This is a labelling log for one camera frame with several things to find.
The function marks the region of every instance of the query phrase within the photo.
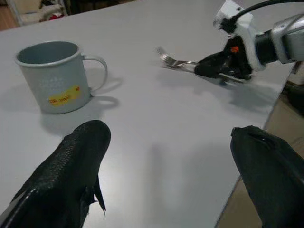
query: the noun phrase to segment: floor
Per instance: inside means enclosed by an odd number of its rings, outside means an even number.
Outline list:
[[[8,6],[0,5],[0,31],[18,27]]]

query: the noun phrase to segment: white table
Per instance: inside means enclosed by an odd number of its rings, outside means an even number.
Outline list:
[[[107,214],[104,219],[94,204],[85,227],[214,226],[239,176],[229,148],[231,129],[263,127],[290,70],[271,64],[251,84],[222,87],[217,80],[162,68],[153,53],[158,45],[189,60],[222,49],[227,36],[212,27],[221,4],[140,0],[0,33],[0,212],[64,135],[100,119],[112,131],[99,172]],[[254,15],[268,30],[301,11],[303,4],[295,3]],[[54,39],[103,56],[112,89],[102,89],[72,113],[41,114],[13,56]],[[98,65],[87,67],[89,80],[97,81]]]

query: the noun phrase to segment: mug handle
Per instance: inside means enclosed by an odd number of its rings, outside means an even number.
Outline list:
[[[102,65],[104,65],[104,79],[102,80],[100,85],[97,85],[97,86],[91,88],[91,92],[96,91],[96,90],[100,89],[101,87],[103,87],[108,79],[108,66],[107,66],[105,60],[99,56],[83,55],[82,58],[83,58],[83,60],[96,60],[97,62],[100,62]]]

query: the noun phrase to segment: mug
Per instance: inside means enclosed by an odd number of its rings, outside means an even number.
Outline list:
[[[96,60],[104,68],[100,85],[89,88],[83,60]],[[21,50],[16,63],[41,110],[67,113],[84,106],[90,92],[100,89],[107,80],[107,64],[101,57],[81,55],[80,47],[67,41],[48,41]]]

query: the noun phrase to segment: yellow label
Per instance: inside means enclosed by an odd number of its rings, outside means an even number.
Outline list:
[[[72,99],[78,98],[79,95],[80,88],[79,86],[75,85],[61,94],[50,96],[48,98],[48,101],[52,106],[59,107],[69,103]]]

